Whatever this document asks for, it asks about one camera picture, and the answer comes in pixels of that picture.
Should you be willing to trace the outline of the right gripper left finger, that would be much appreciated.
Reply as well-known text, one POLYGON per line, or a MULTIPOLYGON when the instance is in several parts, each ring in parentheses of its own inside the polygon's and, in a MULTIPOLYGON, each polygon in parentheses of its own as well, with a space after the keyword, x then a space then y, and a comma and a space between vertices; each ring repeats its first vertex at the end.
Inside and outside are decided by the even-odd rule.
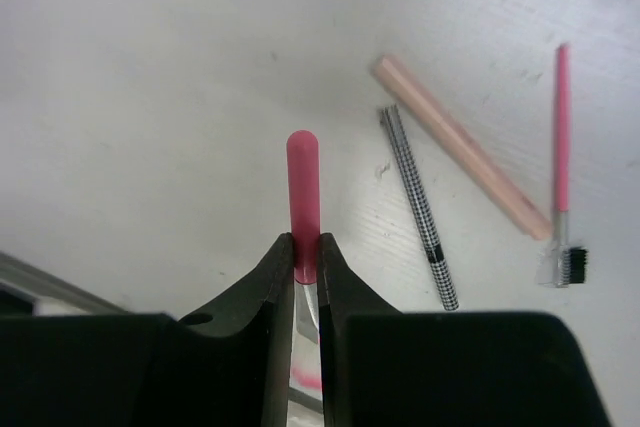
POLYGON ((226 291, 165 314, 1 321, 5 426, 282 426, 293 240, 279 236, 226 291))

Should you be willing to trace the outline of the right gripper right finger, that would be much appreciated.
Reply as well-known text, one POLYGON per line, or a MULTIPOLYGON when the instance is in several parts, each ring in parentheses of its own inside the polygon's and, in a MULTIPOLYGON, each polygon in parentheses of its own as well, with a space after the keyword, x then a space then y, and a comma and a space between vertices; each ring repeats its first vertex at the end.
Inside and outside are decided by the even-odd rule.
POLYGON ((402 313, 346 263, 317 257, 329 426, 606 426, 580 347, 541 312, 402 313))

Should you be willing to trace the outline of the grey pink lip pencil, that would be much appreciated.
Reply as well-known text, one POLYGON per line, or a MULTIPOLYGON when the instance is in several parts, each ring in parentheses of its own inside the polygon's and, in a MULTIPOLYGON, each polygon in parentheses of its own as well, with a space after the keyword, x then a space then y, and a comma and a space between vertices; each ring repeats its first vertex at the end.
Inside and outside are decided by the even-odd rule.
POLYGON ((380 109, 379 118, 394 154, 441 305, 445 311, 455 311, 459 308, 457 292, 398 107, 380 109))

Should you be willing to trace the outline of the thin pink mascara brush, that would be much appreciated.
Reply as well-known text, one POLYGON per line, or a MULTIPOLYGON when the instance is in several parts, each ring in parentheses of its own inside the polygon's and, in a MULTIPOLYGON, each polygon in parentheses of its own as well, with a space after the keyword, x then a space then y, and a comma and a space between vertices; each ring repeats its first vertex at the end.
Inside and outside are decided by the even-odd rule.
POLYGON ((586 281, 588 250, 574 245, 570 237, 571 107, 570 44, 564 42, 555 51, 554 64, 553 231, 537 280, 546 288, 567 288, 586 281))

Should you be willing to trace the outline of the pink handled makeup brush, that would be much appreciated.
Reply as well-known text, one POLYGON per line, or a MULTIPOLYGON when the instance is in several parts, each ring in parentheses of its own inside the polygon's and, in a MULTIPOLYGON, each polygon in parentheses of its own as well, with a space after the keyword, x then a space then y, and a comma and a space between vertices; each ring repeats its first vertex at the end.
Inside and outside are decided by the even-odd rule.
POLYGON ((314 397, 322 394, 319 355, 317 257, 320 240, 319 143, 299 130, 286 144, 289 208, 294 249, 293 385, 314 397))

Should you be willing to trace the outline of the pink thick makeup stick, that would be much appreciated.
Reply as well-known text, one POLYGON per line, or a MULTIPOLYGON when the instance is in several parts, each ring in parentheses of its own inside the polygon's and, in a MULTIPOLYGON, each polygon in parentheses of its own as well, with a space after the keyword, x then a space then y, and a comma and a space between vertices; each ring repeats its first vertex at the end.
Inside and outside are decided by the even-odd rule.
POLYGON ((373 73, 522 232, 551 237, 551 221, 396 57, 382 56, 373 73))

